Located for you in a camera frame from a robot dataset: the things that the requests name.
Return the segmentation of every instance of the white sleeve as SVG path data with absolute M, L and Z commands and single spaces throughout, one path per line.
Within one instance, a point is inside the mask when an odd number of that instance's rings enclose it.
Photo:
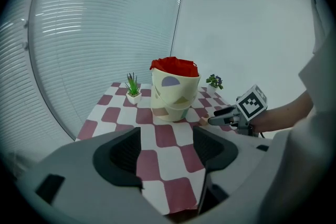
M 336 110 L 336 27 L 299 73 L 317 112 Z
M 315 54 L 334 25 L 334 17 L 326 0 L 311 0 L 311 6 L 315 33 L 313 53 Z

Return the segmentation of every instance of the table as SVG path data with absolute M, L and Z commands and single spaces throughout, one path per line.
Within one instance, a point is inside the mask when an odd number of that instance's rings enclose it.
M 143 180 L 142 195 L 163 215 L 196 209 L 205 169 L 193 147 L 192 128 L 199 125 L 201 117 L 211 116 L 228 104 L 218 93 L 210 97 L 206 87 L 199 87 L 186 118 L 166 122 L 152 114 L 151 85 L 139 84 L 139 87 L 142 98 L 133 105 L 126 97 L 125 83 L 113 83 L 91 111 L 76 141 L 141 127 L 142 151 L 136 171 Z M 236 133 L 230 126 L 216 128 Z

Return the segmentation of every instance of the black rubber pad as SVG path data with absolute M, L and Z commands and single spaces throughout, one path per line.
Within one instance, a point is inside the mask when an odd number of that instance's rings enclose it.
M 269 146 L 266 146 L 266 145 L 259 145 L 259 146 L 257 146 L 257 149 L 258 149 L 258 150 L 261 150 L 261 151 L 267 151 L 267 150 L 268 150 L 268 147 L 269 147 Z
M 140 127 L 136 127 L 101 145 L 93 155 L 98 174 L 113 185 L 142 189 L 142 181 L 136 176 L 141 152 L 140 135 Z
M 51 204 L 64 179 L 63 176 L 49 174 L 37 188 L 35 193 L 45 202 Z
M 224 114 L 229 114 L 231 113 L 235 108 L 233 106 L 229 106 L 228 108 L 223 108 L 220 110 L 216 110 L 214 112 L 214 116 L 220 116 L 220 115 L 224 115 Z
M 225 201 L 229 195 L 219 186 L 212 184 L 209 189 L 205 190 L 204 201 L 200 208 L 200 215 Z
M 193 138 L 194 148 L 206 173 L 224 169 L 238 156 L 234 143 L 199 126 L 194 126 Z

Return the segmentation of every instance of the white plant pot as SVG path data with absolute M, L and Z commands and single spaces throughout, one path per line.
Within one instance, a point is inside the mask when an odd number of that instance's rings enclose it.
M 212 87 L 210 84 L 208 84 L 208 87 L 206 88 L 206 92 L 210 95 L 213 96 L 215 92 L 217 91 L 217 88 Z
M 131 104 L 137 104 L 141 100 L 142 93 L 139 93 L 136 97 L 131 97 L 128 93 L 126 94 L 128 101 L 130 101 Z

